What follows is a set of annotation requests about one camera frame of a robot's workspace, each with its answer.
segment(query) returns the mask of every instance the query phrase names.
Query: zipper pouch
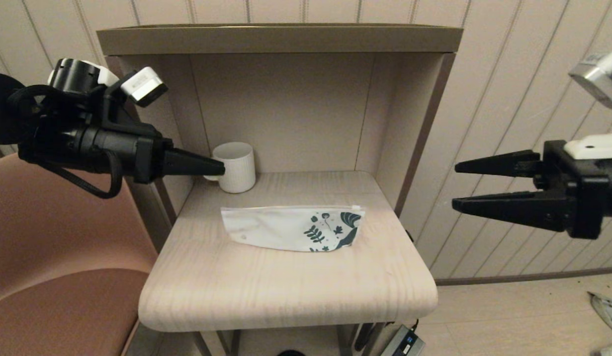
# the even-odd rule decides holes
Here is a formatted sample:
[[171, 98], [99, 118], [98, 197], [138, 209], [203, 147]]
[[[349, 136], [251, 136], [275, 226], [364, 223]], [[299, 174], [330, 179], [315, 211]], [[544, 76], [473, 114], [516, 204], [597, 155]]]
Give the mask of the zipper pouch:
[[233, 241], [300, 252], [330, 252], [352, 245], [365, 216], [353, 206], [221, 208]]

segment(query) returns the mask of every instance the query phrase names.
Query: ceramic cup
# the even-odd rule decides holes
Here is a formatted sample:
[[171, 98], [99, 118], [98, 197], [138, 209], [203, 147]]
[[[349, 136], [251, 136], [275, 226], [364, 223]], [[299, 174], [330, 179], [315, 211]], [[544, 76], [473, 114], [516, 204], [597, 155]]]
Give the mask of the ceramic cup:
[[218, 181], [218, 185], [223, 191], [245, 192], [256, 184], [254, 148], [250, 144], [244, 142], [223, 143], [214, 148], [212, 158], [225, 164], [225, 174], [223, 176], [205, 176], [205, 178]]

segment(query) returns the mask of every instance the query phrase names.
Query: shelf top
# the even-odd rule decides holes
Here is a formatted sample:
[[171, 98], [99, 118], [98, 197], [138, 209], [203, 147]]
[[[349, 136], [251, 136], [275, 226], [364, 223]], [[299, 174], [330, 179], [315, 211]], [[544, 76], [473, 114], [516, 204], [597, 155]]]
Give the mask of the shelf top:
[[[361, 205], [351, 247], [291, 252], [242, 245], [221, 207]], [[198, 182], [159, 254], [139, 319], [159, 331], [415, 320], [437, 306], [430, 271], [366, 172], [270, 173], [240, 194]]]
[[462, 29], [380, 23], [149, 25], [99, 30], [103, 54], [456, 52]]

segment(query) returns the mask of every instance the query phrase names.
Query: striped wall panel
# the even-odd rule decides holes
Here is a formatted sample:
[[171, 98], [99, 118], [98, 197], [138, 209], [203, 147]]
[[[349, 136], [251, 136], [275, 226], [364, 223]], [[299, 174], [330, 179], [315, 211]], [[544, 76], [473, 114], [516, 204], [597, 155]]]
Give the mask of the striped wall panel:
[[[464, 27], [401, 221], [435, 278], [612, 267], [612, 219], [596, 241], [462, 216], [452, 198], [532, 189], [453, 164], [550, 139], [612, 133], [612, 111], [567, 76], [612, 50], [612, 0], [2, 0], [0, 73], [43, 83], [58, 58], [104, 63], [95, 31], [159, 23], [423, 23]], [[2, 153], [16, 150], [1, 146]]]

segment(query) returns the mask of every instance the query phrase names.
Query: chair backrest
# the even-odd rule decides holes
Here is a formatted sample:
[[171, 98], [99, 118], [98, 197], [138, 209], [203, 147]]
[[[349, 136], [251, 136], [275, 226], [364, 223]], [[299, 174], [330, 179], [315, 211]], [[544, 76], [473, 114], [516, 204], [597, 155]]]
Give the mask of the chair backrest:
[[[103, 174], [75, 172], [108, 189]], [[69, 273], [150, 272], [157, 253], [124, 182], [102, 200], [17, 155], [0, 159], [0, 299]]]

